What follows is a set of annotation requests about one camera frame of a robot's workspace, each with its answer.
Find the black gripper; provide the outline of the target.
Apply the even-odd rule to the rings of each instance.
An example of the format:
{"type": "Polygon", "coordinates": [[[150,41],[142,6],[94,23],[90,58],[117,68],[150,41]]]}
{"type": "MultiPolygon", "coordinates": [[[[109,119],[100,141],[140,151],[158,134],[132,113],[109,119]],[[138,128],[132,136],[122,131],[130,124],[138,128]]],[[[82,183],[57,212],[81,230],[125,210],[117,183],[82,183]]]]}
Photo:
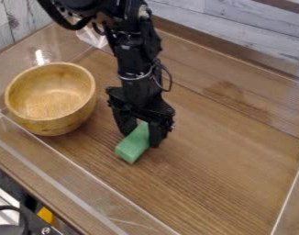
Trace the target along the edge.
{"type": "Polygon", "coordinates": [[[120,133],[126,136],[137,120],[148,122],[149,147],[157,148],[172,132],[174,110],[162,99],[170,88],[162,87],[161,73],[120,74],[120,86],[109,86],[109,107],[120,133]]]}

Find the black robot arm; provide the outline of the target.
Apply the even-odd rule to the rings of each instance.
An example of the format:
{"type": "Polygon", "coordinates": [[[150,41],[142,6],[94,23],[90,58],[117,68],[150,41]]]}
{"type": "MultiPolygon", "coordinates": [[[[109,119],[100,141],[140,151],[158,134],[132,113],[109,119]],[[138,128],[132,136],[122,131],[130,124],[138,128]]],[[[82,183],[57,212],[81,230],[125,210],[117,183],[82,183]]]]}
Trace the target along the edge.
{"type": "Polygon", "coordinates": [[[162,85],[169,75],[157,55],[161,39],[145,0],[37,0],[60,27],[80,30],[90,26],[106,38],[117,62],[121,85],[109,86],[106,94],[112,116],[125,135],[141,120],[148,123],[149,146],[156,148],[172,131],[174,110],[162,94],[172,89],[162,85]]]}

